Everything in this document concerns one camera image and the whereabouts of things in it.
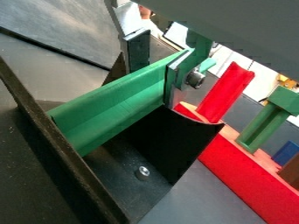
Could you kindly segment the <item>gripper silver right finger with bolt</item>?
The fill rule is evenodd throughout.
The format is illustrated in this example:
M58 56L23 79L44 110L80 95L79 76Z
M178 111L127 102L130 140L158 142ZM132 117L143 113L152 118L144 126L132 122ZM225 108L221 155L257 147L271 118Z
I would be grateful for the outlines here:
M186 44L190 47L167 65L163 86L163 104L172 109L183 100L187 87L199 88L205 75L201 64L209 58L213 41L193 30L187 31Z

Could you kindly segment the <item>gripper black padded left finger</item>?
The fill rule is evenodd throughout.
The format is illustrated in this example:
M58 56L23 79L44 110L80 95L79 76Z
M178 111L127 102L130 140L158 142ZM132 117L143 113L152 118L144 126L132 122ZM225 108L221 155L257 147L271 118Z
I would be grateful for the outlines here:
M150 64L151 31L143 27L138 4L130 0L104 0L124 54L128 73Z

